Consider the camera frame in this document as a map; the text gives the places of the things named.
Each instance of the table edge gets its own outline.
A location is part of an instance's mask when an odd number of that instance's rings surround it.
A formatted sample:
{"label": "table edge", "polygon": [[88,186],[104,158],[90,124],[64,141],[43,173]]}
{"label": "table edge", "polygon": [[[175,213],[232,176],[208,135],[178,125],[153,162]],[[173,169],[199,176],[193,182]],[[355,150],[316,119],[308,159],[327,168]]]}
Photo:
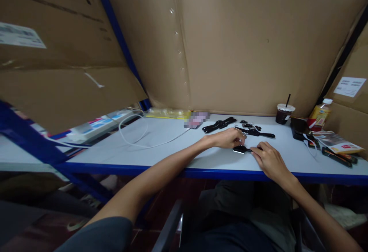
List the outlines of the table edge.
{"label": "table edge", "polygon": [[[66,170],[71,173],[114,174],[137,176],[149,166],[114,165],[94,163],[65,162],[54,166],[61,172]],[[325,173],[293,173],[302,183],[316,184],[343,184],[343,185],[368,185],[368,175],[345,175]],[[179,175],[185,178],[202,178],[218,180],[248,180],[271,181],[263,171],[250,170],[219,170],[203,168],[185,168]]]}

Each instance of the charging cable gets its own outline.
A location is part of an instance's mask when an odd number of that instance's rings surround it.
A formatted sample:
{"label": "charging cable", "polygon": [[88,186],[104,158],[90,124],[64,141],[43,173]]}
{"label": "charging cable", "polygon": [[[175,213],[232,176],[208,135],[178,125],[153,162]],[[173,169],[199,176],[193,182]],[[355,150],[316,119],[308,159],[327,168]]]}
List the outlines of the charging cable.
{"label": "charging cable", "polygon": [[[303,141],[304,141],[305,145],[307,146],[309,153],[313,156],[313,158],[314,158],[317,162],[319,162],[319,161],[317,160],[317,146],[315,145],[315,142],[313,142],[312,140],[308,139],[308,137],[307,137],[307,135],[306,135],[305,133],[303,134],[303,136],[304,136],[304,138],[306,139],[306,140],[303,140]],[[311,148],[309,147],[309,143],[308,143],[308,141],[311,141],[311,142],[313,143],[313,145],[314,145],[314,150],[315,150],[315,151],[314,151],[314,153],[312,153]]]}
{"label": "charging cable", "polygon": [[64,143],[62,141],[58,141],[58,140],[54,140],[51,139],[50,137],[48,137],[46,134],[43,135],[47,140],[55,142],[55,143],[59,143],[65,147],[75,147],[75,148],[90,148],[91,146],[89,145],[73,145],[73,144],[69,144],[69,143]]}
{"label": "charging cable", "polygon": [[122,124],[125,120],[129,119],[129,118],[130,118],[130,117],[132,117],[132,116],[138,116],[138,117],[141,117],[141,118],[145,121],[145,123],[146,123],[146,130],[144,131],[144,133],[142,134],[142,136],[141,136],[137,141],[135,141],[135,143],[136,143],[136,142],[138,142],[140,139],[142,139],[142,138],[146,135],[147,130],[148,130],[148,122],[146,121],[146,118],[145,118],[144,116],[142,117],[141,115],[133,114],[133,115],[130,115],[129,117],[127,117],[127,118],[123,119],[123,120],[120,122],[120,124],[119,124],[119,133],[120,133],[120,135],[122,136],[123,140],[124,140],[126,143],[128,143],[129,145],[134,145],[134,146],[136,146],[136,147],[143,147],[143,148],[153,148],[153,147],[158,147],[158,146],[160,146],[160,145],[164,145],[164,144],[166,144],[166,143],[170,143],[171,141],[174,141],[175,139],[179,138],[181,135],[183,135],[184,133],[186,133],[186,132],[190,129],[190,128],[187,128],[184,132],[180,133],[180,134],[179,134],[178,136],[176,136],[175,138],[173,138],[173,139],[171,139],[171,140],[169,140],[169,141],[167,141],[167,142],[161,143],[161,144],[159,144],[159,145],[154,145],[154,146],[151,146],[151,147],[142,146],[142,145],[136,145],[136,144],[134,144],[134,143],[130,143],[130,142],[128,142],[128,141],[124,138],[124,135],[123,135],[122,129],[120,128],[121,124]]}

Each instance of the plastic bottle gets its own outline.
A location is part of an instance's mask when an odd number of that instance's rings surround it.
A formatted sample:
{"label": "plastic bottle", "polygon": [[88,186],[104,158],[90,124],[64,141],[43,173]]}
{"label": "plastic bottle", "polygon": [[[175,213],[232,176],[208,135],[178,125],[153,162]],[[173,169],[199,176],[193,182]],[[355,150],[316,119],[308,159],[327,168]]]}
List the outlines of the plastic bottle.
{"label": "plastic bottle", "polygon": [[321,131],[323,125],[326,122],[328,115],[331,112],[330,105],[332,103],[331,99],[324,99],[322,104],[316,105],[313,112],[307,120],[307,125],[312,131]]}

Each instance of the black phone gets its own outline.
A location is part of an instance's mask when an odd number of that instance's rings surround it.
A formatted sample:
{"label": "black phone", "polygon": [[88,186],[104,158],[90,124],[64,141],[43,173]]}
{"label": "black phone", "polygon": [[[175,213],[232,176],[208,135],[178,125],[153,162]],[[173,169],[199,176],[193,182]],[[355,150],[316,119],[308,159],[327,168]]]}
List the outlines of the black phone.
{"label": "black phone", "polygon": [[307,122],[302,119],[291,118],[291,132],[294,139],[303,141],[305,140],[303,134],[307,135],[308,139],[314,140],[311,130],[309,129]]}

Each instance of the white label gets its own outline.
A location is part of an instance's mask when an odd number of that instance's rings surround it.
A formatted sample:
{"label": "white label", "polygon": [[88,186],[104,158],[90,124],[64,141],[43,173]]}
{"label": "white label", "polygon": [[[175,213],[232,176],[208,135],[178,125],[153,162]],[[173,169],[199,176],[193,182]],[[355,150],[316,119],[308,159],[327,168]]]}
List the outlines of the white label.
{"label": "white label", "polygon": [[2,22],[0,22],[0,44],[46,49],[33,29]]}
{"label": "white label", "polygon": [[336,86],[334,93],[348,97],[355,97],[365,81],[366,79],[356,77],[342,77]]}

